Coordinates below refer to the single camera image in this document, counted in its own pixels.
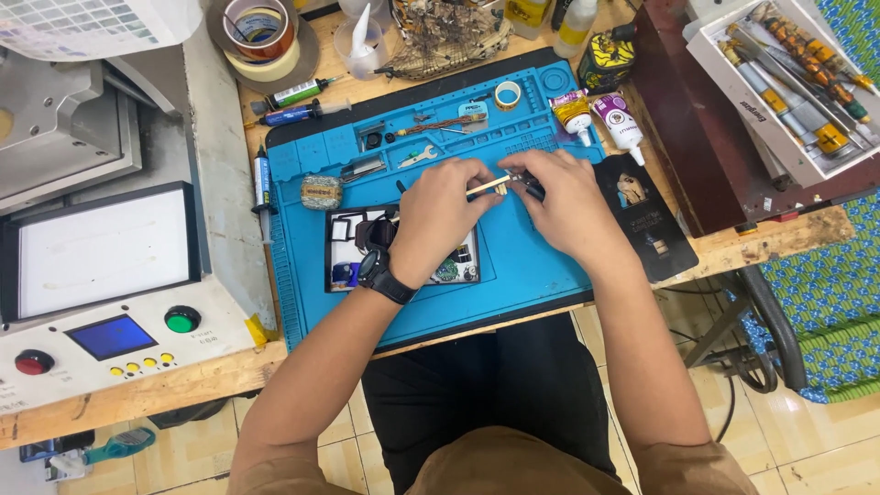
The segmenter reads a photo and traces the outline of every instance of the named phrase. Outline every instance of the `wooden workbench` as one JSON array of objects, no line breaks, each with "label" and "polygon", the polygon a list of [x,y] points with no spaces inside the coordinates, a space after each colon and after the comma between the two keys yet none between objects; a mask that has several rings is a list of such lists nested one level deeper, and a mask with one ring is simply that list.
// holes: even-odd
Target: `wooden workbench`
[{"label": "wooden workbench", "polygon": [[[626,23],[633,17],[632,11],[627,8],[623,0],[614,0],[611,5],[607,3],[600,5],[600,12],[594,25],[594,29],[597,31]],[[333,33],[342,20],[344,20],[342,13],[336,12],[311,22],[319,34],[321,43],[321,58],[314,77],[330,78],[345,73],[333,47]],[[399,38],[396,32],[390,32],[386,35],[386,43],[390,48],[393,48]],[[545,31],[535,41],[511,36],[507,51],[502,52],[495,60],[550,45],[553,43],[553,38],[554,35],[546,25]],[[572,67],[575,68],[576,64],[577,59],[572,61]],[[322,93],[321,99],[332,102],[349,98],[352,103],[357,103],[416,84],[418,83],[402,79],[394,79],[390,82],[385,78],[358,81],[346,77],[332,83]],[[631,88],[625,87],[624,91],[634,109],[636,118],[645,129],[644,126],[649,126],[651,123],[642,110],[643,106],[638,95]],[[245,120],[253,119],[248,103],[252,100],[258,100],[261,95],[247,88],[239,88],[239,95],[243,118]],[[612,143],[602,126],[597,126],[597,129],[603,143]],[[249,129],[246,132],[248,151],[252,160],[260,141],[267,132],[268,128],[262,127]],[[657,150],[647,141],[647,138],[642,141],[641,146],[646,162],[645,167],[670,209],[673,212],[678,211],[678,205],[671,193],[669,182],[657,163]],[[605,150],[609,153],[618,152],[612,145],[607,145]],[[655,287],[659,288],[686,280],[708,277],[750,263],[765,262],[775,257],[818,248],[848,239],[853,235],[854,229],[840,207],[816,211],[785,223],[764,222],[760,224],[757,233],[745,237],[738,237],[732,229],[729,229],[696,240],[691,239],[691,245],[700,257],[700,264],[673,279],[655,284]],[[580,306],[582,305],[563,307],[534,315],[529,319],[569,311]],[[517,321],[519,320],[466,333],[495,329]],[[465,334],[443,337],[437,341],[418,344],[418,346],[461,335]],[[93,394],[73,397],[58,403],[25,410],[18,414],[1,416],[0,449],[81,432],[261,388],[266,385],[272,373],[286,356],[284,342],[273,342],[262,348],[211,359],[198,365],[186,366]]]}]

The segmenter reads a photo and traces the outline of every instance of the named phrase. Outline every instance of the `hand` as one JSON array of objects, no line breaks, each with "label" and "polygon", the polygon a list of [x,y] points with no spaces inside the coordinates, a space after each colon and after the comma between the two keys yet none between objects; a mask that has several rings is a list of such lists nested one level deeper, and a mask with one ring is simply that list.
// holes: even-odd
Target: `hand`
[{"label": "hand", "polygon": [[447,159],[422,173],[400,197],[400,221],[391,254],[392,275],[417,289],[465,239],[483,213],[503,196],[480,194],[470,203],[465,192],[495,177],[478,159]]},{"label": "hand", "polygon": [[564,150],[529,150],[502,159],[498,166],[515,172],[528,170],[540,181],[546,191],[543,203],[529,196],[519,182],[513,181],[510,187],[523,200],[544,239],[588,272],[609,266],[621,255],[635,256],[602,197],[589,160],[576,159]]}]

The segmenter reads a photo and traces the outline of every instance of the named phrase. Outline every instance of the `wrench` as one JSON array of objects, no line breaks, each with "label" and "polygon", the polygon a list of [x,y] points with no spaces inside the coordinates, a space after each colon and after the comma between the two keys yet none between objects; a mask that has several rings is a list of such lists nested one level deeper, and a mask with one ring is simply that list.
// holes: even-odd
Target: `wrench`
[{"label": "wrench", "polygon": [[413,165],[414,163],[420,162],[424,159],[435,159],[435,158],[437,158],[437,154],[434,153],[433,151],[434,151],[434,145],[429,144],[429,145],[425,146],[425,151],[422,151],[422,154],[416,155],[416,156],[412,157],[411,159],[404,161],[403,163],[398,165],[398,168],[403,168],[404,166]]}]

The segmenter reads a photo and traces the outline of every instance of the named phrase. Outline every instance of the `forearm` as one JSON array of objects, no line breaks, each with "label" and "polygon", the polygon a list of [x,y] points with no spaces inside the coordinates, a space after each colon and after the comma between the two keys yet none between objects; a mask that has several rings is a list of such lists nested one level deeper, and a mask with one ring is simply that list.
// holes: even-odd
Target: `forearm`
[{"label": "forearm", "polygon": [[590,274],[614,407],[629,446],[711,440],[700,398],[672,342],[635,252]]},{"label": "forearm", "polygon": [[248,411],[239,442],[271,447],[317,439],[351,397],[400,308],[355,288],[284,360]]}]

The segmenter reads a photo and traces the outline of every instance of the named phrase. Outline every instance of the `purple glue tube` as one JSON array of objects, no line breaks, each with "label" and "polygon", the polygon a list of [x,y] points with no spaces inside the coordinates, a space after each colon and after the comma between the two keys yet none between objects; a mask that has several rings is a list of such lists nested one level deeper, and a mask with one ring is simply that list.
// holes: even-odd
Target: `purple glue tube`
[{"label": "purple glue tube", "polygon": [[619,92],[609,92],[593,101],[593,111],[605,123],[617,149],[628,151],[636,163],[645,166],[645,158],[642,156],[642,150],[639,149],[639,142],[643,138],[642,131],[629,113],[623,95]]}]

